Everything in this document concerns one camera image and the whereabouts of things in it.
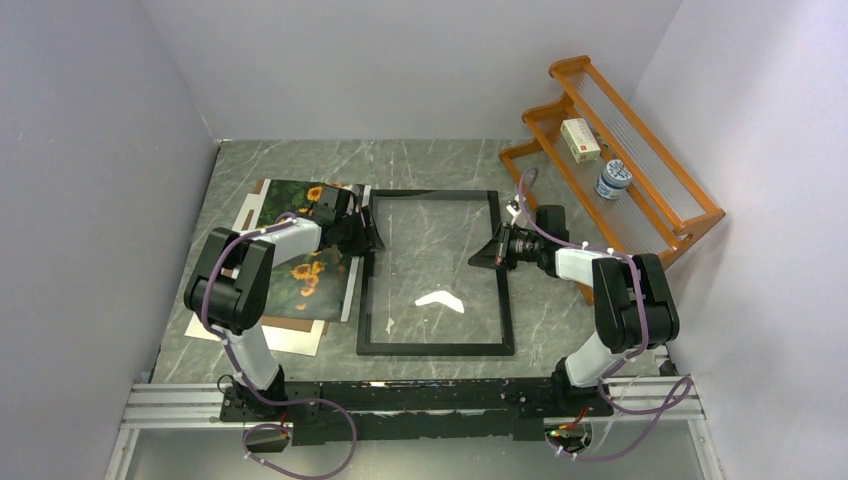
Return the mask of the clear glass pane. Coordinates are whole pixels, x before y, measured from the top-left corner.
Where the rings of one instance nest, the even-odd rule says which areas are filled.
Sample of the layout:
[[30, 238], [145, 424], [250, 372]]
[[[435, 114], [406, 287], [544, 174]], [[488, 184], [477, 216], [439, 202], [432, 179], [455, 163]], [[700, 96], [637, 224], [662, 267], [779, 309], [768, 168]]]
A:
[[385, 242], [368, 280], [372, 344], [500, 344], [498, 277], [469, 265], [492, 236], [486, 194], [379, 196]]

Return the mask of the sunflower photo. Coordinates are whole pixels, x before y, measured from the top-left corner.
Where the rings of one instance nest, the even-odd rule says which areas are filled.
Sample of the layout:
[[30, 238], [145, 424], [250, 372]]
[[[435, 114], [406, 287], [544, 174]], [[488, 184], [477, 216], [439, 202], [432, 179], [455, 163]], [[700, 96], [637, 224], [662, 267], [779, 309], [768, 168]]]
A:
[[[262, 179], [256, 185], [260, 206], [253, 220], [265, 227], [281, 214], [307, 214], [320, 196], [340, 183]], [[270, 317], [346, 322], [352, 308], [358, 265], [338, 249], [296, 256], [271, 271], [264, 314]]]

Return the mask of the black picture frame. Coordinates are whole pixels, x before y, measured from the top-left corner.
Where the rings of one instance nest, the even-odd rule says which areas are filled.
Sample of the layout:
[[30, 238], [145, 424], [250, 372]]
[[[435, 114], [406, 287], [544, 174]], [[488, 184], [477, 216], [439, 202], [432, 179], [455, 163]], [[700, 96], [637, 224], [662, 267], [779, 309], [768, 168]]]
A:
[[[476, 194], [486, 194], [491, 208], [492, 236], [501, 223], [502, 215], [499, 211], [499, 198], [494, 190], [374, 190], [370, 194], [369, 205], [374, 215], [374, 205], [379, 196], [416, 196], [433, 194], [438, 199], [445, 199], [451, 194], [463, 198], [471, 198]], [[369, 341], [370, 315], [369, 315], [369, 293], [368, 280], [372, 273], [372, 264], [375, 253], [368, 254], [363, 260], [361, 276], [361, 301], [358, 325], [358, 338], [356, 351], [359, 355], [381, 355], [381, 356], [511, 356], [515, 352], [515, 340], [513, 330], [512, 311], [510, 305], [509, 286], [505, 272], [496, 272], [498, 277], [498, 289], [500, 296], [500, 315], [502, 324], [503, 341], [500, 344], [435, 344], [431, 349], [425, 350], [419, 344], [401, 344], [396, 349], [390, 349], [386, 344], [372, 344]]]

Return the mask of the brown backing board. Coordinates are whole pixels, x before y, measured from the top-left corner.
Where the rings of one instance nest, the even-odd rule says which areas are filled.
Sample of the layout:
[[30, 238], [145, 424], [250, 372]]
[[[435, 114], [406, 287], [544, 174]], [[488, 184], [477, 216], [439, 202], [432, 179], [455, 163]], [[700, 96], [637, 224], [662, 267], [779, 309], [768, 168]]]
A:
[[[238, 212], [234, 222], [236, 230], [248, 230], [257, 225], [258, 216], [264, 199], [263, 194], [267, 192], [266, 179], [259, 179], [251, 193], [249, 193]], [[268, 327], [284, 328], [298, 332], [310, 332], [313, 320], [288, 318], [281, 316], [263, 315], [261, 324]]]

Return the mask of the white mat board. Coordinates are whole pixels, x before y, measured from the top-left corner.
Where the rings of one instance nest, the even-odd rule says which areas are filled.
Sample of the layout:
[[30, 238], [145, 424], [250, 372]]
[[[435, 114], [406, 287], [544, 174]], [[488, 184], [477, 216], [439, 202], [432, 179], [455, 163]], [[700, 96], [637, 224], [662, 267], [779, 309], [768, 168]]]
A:
[[[302, 281], [306, 277], [304, 277], [303, 279], [293, 277], [291, 275], [291, 271], [294, 269], [298, 269], [303, 275], [308, 275], [303, 269], [299, 269], [296, 267], [298, 267], [299, 265], [309, 264], [309, 273], [312, 273], [311, 265], [314, 259], [317, 259], [317, 253], [318, 252], [312, 252], [309, 255], [301, 256], [301, 258], [293, 258], [287, 263], [280, 265], [278, 268], [275, 268], [274, 273], [277, 273], [277, 270], [281, 270], [284, 274], [283, 280], [294, 279], [296, 281]], [[238, 272], [238, 269], [224, 269], [222, 272], [222, 276], [225, 278], [235, 279], [238, 276]], [[275, 352], [285, 352], [311, 357], [316, 355], [322, 336], [326, 333], [328, 328], [327, 322], [324, 320], [313, 321], [314, 323], [312, 330], [306, 333], [288, 330], [284, 328], [263, 326], [262, 324], [261, 325], [270, 350]], [[185, 336], [203, 340], [218, 341], [214, 335], [210, 334], [203, 328], [201, 322], [194, 314], [192, 315], [192, 318], [186, 328]]]

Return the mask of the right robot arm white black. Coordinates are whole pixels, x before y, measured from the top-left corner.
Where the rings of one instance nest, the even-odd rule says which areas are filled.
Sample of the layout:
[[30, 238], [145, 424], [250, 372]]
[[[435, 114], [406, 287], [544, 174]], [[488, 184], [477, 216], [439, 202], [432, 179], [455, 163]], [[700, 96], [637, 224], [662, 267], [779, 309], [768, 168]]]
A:
[[535, 220], [533, 228], [499, 225], [468, 264], [511, 271], [520, 262], [532, 263], [552, 278], [592, 290], [595, 332], [576, 353], [562, 360], [559, 369], [565, 378], [549, 390], [553, 408], [572, 415], [587, 403], [587, 387], [596, 385], [628, 354], [675, 339], [680, 320], [657, 255], [622, 258], [584, 246], [566, 247], [569, 232], [565, 209], [559, 205], [538, 207]]

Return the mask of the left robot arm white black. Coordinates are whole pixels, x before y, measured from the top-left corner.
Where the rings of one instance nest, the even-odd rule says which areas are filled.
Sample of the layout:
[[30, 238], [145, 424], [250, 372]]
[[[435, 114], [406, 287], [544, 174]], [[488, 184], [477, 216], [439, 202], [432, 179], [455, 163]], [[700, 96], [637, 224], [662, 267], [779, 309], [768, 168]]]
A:
[[369, 206], [317, 204], [306, 215], [285, 212], [269, 226], [216, 228], [207, 237], [184, 291], [184, 305], [222, 344], [246, 405], [262, 420], [286, 406], [285, 373], [261, 326], [272, 270], [301, 255], [336, 248], [363, 256], [381, 249]]

